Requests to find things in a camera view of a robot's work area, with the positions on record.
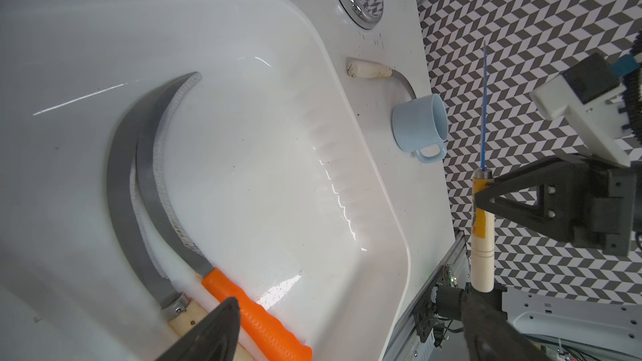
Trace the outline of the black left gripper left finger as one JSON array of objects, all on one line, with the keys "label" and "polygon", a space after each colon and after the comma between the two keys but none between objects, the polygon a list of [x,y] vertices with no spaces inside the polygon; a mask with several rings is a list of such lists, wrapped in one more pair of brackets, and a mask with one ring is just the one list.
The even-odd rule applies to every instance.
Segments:
[{"label": "black left gripper left finger", "polygon": [[232,361],[237,352],[240,328],[240,307],[237,299],[230,297],[196,323],[158,360]]}]

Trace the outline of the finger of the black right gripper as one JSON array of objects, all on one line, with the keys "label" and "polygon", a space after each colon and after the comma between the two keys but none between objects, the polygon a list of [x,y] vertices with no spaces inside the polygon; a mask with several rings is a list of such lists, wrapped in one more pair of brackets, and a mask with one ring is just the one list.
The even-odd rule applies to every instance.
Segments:
[{"label": "finger of the black right gripper", "polygon": [[[548,156],[497,177],[490,187],[474,195],[475,205],[485,211],[503,207],[569,211],[586,188],[589,170],[581,155]],[[532,207],[507,198],[508,194],[527,189],[537,191],[537,202]]]},{"label": "finger of the black right gripper", "polygon": [[557,242],[575,242],[575,227],[581,224],[582,203],[571,201],[552,206],[528,206],[510,200],[476,200],[476,206],[526,227]]}]

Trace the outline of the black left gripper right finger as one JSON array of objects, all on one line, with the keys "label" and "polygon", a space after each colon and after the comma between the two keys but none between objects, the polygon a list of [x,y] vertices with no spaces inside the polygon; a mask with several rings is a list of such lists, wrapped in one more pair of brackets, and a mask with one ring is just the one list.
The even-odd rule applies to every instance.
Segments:
[{"label": "black left gripper right finger", "polygon": [[461,297],[461,322],[471,360],[548,360],[508,322],[503,312],[506,287],[478,292],[470,287]]}]

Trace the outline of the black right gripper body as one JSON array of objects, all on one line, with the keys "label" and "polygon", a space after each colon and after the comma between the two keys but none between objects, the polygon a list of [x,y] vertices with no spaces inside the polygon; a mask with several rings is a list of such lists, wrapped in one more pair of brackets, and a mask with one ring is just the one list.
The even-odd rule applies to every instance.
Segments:
[{"label": "black right gripper body", "polygon": [[630,254],[632,233],[641,232],[641,162],[629,167],[586,158],[587,188],[573,226],[573,246],[605,255]]}]

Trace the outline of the orange collar sickle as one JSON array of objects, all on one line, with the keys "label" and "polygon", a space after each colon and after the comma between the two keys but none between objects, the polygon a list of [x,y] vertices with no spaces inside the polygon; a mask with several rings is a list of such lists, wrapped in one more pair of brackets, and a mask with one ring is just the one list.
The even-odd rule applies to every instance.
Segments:
[{"label": "orange collar sickle", "polygon": [[200,82],[198,72],[180,76],[157,91],[140,131],[136,160],[142,201],[157,232],[166,244],[195,272],[212,297],[222,303],[238,301],[241,325],[269,360],[311,360],[311,347],[250,297],[219,268],[215,267],[184,231],[172,206],[164,177],[163,154],[167,130],[188,91]]}]

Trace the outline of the blue blade sickle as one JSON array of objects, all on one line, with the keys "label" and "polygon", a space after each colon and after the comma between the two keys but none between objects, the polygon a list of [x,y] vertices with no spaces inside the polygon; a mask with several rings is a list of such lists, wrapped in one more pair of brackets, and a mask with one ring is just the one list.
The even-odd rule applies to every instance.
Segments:
[{"label": "blue blade sickle", "polygon": [[471,285],[478,292],[494,289],[495,216],[481,209],[476,195],[494,183],[493,172],[487,166],[488,118],[488,46],[483,43],[483,104],[481,105],[480,167],[473,173],[473,225],[471,230]]}]

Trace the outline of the light blue mug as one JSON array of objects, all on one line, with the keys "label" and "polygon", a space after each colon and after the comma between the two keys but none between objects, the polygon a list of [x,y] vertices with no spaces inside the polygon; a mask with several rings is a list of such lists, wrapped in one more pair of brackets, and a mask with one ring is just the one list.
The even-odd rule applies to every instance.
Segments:
[{"label": "light blue mug", "polygon": [[416,153],[423,164],[446,157],[448,118],[439,95],[396,105],[391,114],[391,130],[396,145],[406,153]]}]

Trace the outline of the white plastic storage box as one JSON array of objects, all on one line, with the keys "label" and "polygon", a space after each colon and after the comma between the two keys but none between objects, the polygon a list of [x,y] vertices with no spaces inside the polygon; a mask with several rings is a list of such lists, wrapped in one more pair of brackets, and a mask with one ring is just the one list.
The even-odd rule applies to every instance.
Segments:
[{"label": "white plastic storage box", "polygon": [[[202,79],[171,118],[164,177],[203,255],[316,360],[379,360],[410,259],[318,32],[289,0],[1,0],[4,359],[155,359],[177,342],[107,200],[116,129]],[[141,210],[167,278],[217,301]]]}]

